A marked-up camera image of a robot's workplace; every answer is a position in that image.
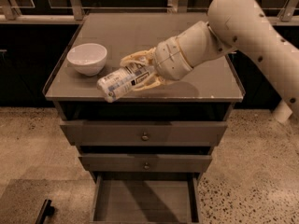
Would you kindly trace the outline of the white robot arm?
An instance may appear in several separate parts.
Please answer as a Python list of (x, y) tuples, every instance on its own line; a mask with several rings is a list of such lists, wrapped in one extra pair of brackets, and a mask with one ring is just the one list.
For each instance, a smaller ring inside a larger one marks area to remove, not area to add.
[(257, 65), (292, 113), (299, 115), (299, 50), (277, 33), (255, 0), (213, 0), (206, 22), (122, 58), (121, 65), (152, 65), (162, 83), (180, 80), (195, 66), (235, 50)]

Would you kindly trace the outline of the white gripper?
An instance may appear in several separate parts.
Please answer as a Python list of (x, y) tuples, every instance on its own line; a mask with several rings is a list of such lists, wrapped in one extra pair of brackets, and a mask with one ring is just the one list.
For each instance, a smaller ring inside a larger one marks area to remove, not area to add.
[(158, 74), (149, 75), (144, 81), (133, 86), (133, 91), (143, 91), (170, 85), (173, 80), (181, 80), (192, 71), (192, 67), (184, 58), (181, 48), (174, 37), (159, 43), (156, 48), (140, 50), (123, 57), (120, 66), (128, 63), (143, 63), (154, 66)]

